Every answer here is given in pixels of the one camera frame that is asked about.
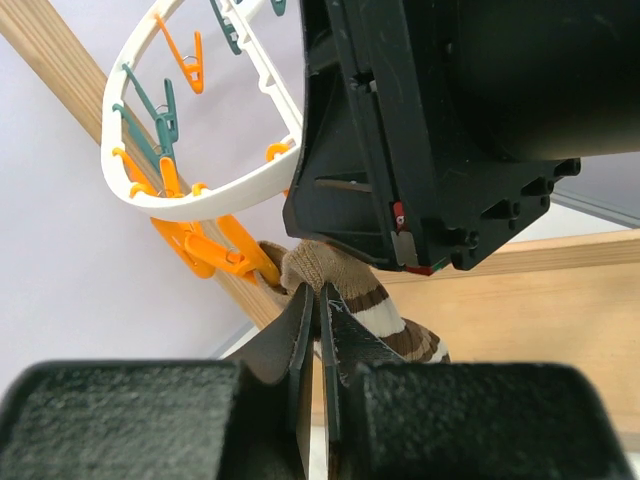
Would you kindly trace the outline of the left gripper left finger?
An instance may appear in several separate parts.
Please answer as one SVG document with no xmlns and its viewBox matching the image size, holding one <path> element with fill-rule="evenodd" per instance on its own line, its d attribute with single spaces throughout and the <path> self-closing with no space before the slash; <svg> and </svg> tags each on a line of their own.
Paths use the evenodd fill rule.
<svg viewBox="0 0 640 480">
<path fill-rule="evenodd" d="M 301 285 L 232 355 L 243 370 L 227 426 L 229 479 L 309 476 L 314 301 L 313 289 Z"/>
</svg>

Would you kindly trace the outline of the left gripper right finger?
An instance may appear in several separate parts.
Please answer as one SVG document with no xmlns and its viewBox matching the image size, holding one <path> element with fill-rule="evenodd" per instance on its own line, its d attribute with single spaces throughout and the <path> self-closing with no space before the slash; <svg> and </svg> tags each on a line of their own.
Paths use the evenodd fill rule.
<svg viewBox="0 0 640 480">
<path fill-rule="evenodd" d="M 406 364 L 349 313 L 332 284 L 320 294 L 331 479 L 406 479 Z"/>
</svg>

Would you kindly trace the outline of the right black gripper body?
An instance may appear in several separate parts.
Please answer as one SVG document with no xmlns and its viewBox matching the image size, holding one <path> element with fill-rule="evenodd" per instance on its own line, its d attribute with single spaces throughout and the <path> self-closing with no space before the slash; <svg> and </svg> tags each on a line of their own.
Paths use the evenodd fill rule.
<svg viewBox="0 0 640 480">
<path fill-rule="evenodd" d="M 290 236 L 381 270 L 471 270 L 544 215 L 580 162 L 490 152 L 456 112 L 441 1 L 304 1 Z"/>
</svg>

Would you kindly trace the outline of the brown white striped sock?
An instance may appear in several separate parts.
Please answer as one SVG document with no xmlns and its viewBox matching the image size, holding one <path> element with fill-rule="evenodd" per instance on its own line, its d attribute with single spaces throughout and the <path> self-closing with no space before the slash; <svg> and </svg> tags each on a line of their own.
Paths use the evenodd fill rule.
<svg viewBox="0 0 640 480">
<path fill-rule="evenodd" d="M 255 274 L 260 290 L 278 307 L 283 310 L 292 299 L 293 293 L 281 283 L 284 259 L 289 250 L 279 244 L 269 241 L 259 241 L 261 259 L 265 264 Z"/>
</svg>

